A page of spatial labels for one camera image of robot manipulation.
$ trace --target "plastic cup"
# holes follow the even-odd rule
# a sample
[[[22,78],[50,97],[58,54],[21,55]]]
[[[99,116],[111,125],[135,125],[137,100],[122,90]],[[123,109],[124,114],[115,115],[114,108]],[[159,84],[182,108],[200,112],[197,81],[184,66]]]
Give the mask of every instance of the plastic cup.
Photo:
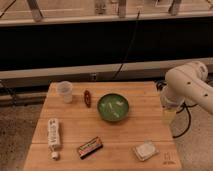
[[[72,89],[72,83],[69,81],[62,81],[58,83],[56,90],[64,103],[72,102]]]

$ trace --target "floor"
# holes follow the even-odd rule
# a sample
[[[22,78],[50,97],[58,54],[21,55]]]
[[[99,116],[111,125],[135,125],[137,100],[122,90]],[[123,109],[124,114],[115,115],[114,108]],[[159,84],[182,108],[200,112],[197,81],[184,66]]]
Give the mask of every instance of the floor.
[[[0,108],[0,170],[21,171],[42,105]],[[190,109],[192,125],[175,139],[182,171],[213,169],[213,117],[199,106]],[[171,124],[174,135],[187,125],[187,113],[178,114]]]

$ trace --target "candy bar wrapper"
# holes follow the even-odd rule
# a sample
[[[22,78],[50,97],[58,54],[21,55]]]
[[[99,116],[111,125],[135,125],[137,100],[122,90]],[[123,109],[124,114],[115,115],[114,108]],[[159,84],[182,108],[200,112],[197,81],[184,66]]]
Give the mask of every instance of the candy bar wrapper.
[[[81,159],[86,158],[88,155],[102,148],[103,144],[99,137],[92,139],[91,141],[85,143],[84,145],[78,147],[77,152]]]

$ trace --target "cable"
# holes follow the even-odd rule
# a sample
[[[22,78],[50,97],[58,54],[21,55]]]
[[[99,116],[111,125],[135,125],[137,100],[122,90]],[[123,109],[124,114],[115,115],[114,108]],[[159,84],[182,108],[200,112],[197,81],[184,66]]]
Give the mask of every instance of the cable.
[[[182,106],[182,108],[181,108],[179,111],[177,111],[176,114],[179,114],[179,113],[183,112],[184,109],[185,109],[185,108]]]
[[[191,119],[191,113],[190,113],[190,111],[189,111],[189,109],[188,109],[188,106],[186,105],[185,102],[184,102],[183,106],[184,106],[183,109],[186,109],[187,114],[188,114],[188,118],[189,118],[188,125],[187,125],[186,129],[185,129],[181,134],[179,134],[179,135],[174,135],[173,138],[180,138],[180,137],[182,137],[184,134],[186,134],[186,133],[188,132],[188,130],[189,130],[190,127],[191,127],[191,120],[192,120],[192,119]]]
[[[6,4],[6,7],[3,7],[3,11],[0,11],[0,18],[7,12],[7,10],[16,2],[16,0],[12,1],[10,4]]]
[[[196,107],[197,104],[194,104],[194,105],[187,105],[188,108],[193,108],[193,107]]]
[[[137,15],[137,19],[136,19],[136,23],[135,23],[135,28],[134,28],[134,31],[133,31],[133,34],[132,34],[132,39],[130,41],[129,47],[128,47],[127,52],[126,52],[126,55],[125,55],[125,57],[124,57],[121,65],[120,65],[119,69],[116,71],[116,73],[111,78],[112,80],[115,80],[117,78],[118,74],[121,72],[121,69],[123,68],[124,63],[128,59],[130,52],[132,51],[132,47],[133,47],[133,44],[135,42],[135,38],[136,38],[136,34],[137,34],[139,18],[140,18],[140,11],[138,12],[138,15]]]

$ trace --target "table surface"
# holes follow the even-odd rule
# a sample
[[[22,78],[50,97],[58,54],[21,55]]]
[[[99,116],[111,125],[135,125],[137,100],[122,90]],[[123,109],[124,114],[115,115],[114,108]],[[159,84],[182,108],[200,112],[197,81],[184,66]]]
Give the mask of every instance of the table surface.
[[[73,101],[63,103],[50,85],[32,139],[24,171],[180,171],[181,164],[168,125],[162,123],[159,94],[153,82],[73,83]],[[84,91],[92,95],[92,107],[84,103]],[[100,118],[98,100],[107,93],[123,95],[129,102],[128,118],[108,123]],[[51,159],[47,121],[58,118],[62,149],[59,161]],[[99,136],[104,148],[81,160],[77,148]],[[160,153],[140,162],[133,147],[152,140]]]

